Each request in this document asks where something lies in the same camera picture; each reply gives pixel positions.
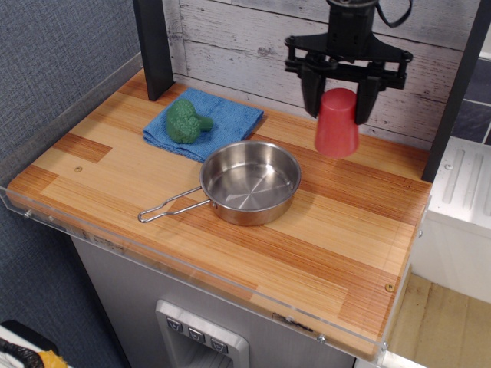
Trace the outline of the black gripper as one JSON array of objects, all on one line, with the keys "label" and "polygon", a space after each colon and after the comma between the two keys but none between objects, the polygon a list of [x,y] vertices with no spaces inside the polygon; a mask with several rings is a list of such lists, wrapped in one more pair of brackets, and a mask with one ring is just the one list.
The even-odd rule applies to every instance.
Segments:
[{"label": "black gripper", "polygon": [[388,21],[379,1],[329,1],[328,31],[285,39],[285,70],[301,78],[306,112],[318,116],[326,78],[357,82],[355,123],[368,122],[377,96],[386,88],[403,89],[413,55],[377,39],[374,16],[390,28],[410,16],[413,2],[396,21]]}]

